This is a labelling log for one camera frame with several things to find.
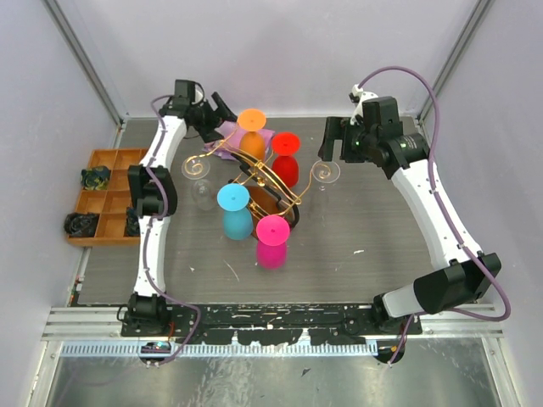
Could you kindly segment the orange wine glass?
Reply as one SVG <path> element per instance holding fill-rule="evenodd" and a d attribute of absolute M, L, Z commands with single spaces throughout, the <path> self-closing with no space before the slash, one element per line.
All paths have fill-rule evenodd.
<path fill-rule="evenodd" d="M 245 131 L 239 142 L 239 149 L 252 157 L 263 161 L 266 142 L 260 131 L 266 124 L 266 116 L 258 109 L 246 109 L 237 119 L 238 127 Z"/>

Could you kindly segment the clear tall wine glass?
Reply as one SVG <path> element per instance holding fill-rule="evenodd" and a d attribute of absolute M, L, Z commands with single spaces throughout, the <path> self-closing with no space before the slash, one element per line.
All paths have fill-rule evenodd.
<path fill-rule="evenodd" d="M 329 204 L 330 185 L 340 177 L 341 169 L 334 161 L 318 160 L 311 167 L 311 187 L 309 190 L 308 215 L 311 219 L 321 219 Z"/>

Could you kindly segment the red wine glass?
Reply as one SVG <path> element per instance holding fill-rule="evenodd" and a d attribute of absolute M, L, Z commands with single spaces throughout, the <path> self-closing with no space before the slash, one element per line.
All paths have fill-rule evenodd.
<path fill-rule="evenodd" d="M 294 155 L 299 151 L 300 139 L 292 132 L 277 133 L 271 147 L 277 155 L 272 163 L 272 170 L 287 187 L 294 187 L 299 180 L 299 165 Z"/>

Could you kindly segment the gold wire wine glass rack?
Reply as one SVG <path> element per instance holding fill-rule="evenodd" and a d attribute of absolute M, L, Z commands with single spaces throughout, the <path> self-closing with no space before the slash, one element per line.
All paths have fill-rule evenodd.
<path fill-rule="evenodd" d="M 295 192 L 293 187 L 287 187 L 272 170 L 272 163 L 277 157 L 273 150 L 270 156 L 266 156 L 265 153 L 264 160 L 260 161 L 241 151 L 239 143 L 238 145 L 231 144 L 232 138 L 238 131 L 238 128 L 234 128 L 227 137 L 211 143 L 211 148 L 202 154 L 209 157 L 219 150 L 231 154 L 240 163 L 239 168 L 246 175 L 245 179 L 237 177 L 231 182 L 244 185 L 248 181 L 254 181 L 259 189 L 274 197 L 275 214 L 282 216 L 291 228 L 295 228 L 300 219 L 299 206 L 302 204 L 302 197 L 309 191 L 311 184 L 308 183 L 302 192 Z"/>

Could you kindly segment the wooden compartment tray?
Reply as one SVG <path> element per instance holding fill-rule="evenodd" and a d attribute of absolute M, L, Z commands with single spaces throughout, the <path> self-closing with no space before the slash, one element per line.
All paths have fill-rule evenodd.
<path fill-rule="evenodd" d="M 146 152 L 145 148 L 96 149 L 92 152 L 87 168 L 107 168 L 109 182 L 98 190 L 85 187 L 80 190 L 74 212 L 98 218 L 84 236 L 68 233 L 66 239 L 70 244 L 80 247 L 139 244 L 138 234 L 130 236 L 126 231 L 126 210 L 132 206 L 127 171 L 138 164 Z"/>

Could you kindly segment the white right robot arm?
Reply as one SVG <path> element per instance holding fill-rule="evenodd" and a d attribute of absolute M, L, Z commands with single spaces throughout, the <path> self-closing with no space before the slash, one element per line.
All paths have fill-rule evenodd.
<path fill-rule="evenodd" d="M 406 201 L 434 268 L 402 288 L 375 296 L 373 326 L 390 334 L 402 317 L 434 315 L 481 298 L 501 270 L 501 261 L 497 254 L 485 253 L 462 224 L 438 178 L 425 137 L 404 132 L 395 98 L 355 85 L 350 101 L 355 105 L 351 116 L 326 120 L 313 176 L 321 182 L 337 179 L 336 142 L 341 143 L 339 158 L 345 163 L 375 164 Z"/>

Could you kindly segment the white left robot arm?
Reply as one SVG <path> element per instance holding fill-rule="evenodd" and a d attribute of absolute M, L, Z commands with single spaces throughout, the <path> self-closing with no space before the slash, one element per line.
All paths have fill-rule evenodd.
<path fill-rule="evenodd" d="M 171 95 L 150 103 L 158 118 L 157 130 L 143 158 L 127 171 L 140 243 L 137 277 L 122 320 L 125 332 L 162 336 L 172 328 L 164 273 L 166 236 L 177 209 L 171 165 L 189 129 L 204 142 L 214 142 L 222 139 L 217 131 L 222 123 L 237 119 L 218 93 L 211 97 L 215 106 L 197 81 L 176 80 Z"/>

